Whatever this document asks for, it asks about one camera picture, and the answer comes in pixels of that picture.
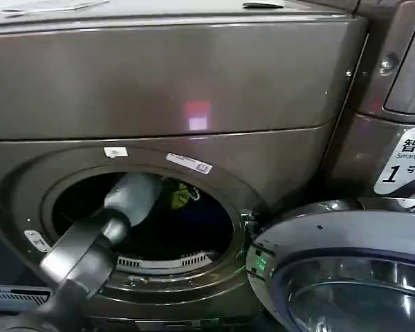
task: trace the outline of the washer door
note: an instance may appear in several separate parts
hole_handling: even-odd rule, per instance
[[[415,332],[415,200],[296,209],[255,239],[246,268],[289,331]]]

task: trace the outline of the open door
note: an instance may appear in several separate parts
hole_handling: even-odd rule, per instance
[[[246,268],[289,331],[415,331],[415,200],[297,208],[255,239]]]

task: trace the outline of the green light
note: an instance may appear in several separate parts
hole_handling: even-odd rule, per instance
[[[268,262],[264,260],[262,257],[257,257],[257,260],[255,261],[256,267],[258,267],[261,271],[264,271],[266,269],[266,265],[268,265]]]

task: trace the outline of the sticker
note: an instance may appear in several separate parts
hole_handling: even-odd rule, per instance
[[[406,131],[395,146],[373,190],[390,194],[415,180],[415,128]]]
[[[104,154],[109,158],[127,157],[127,149],[125,147],[104,147]]]
[[[178,154],[167,154],[166,160],[170,161],[171,163],[176,163],[181,166],[193,169],[194,171],[203,174],[209,174],[210,170],[212,169],[212,166],[207,163],[184,156],[179,156]]]
[[[43,237],[36,230],[25,230],[25,235],[34,247],[41,252],[48,252],[50,245],[43,239]]]

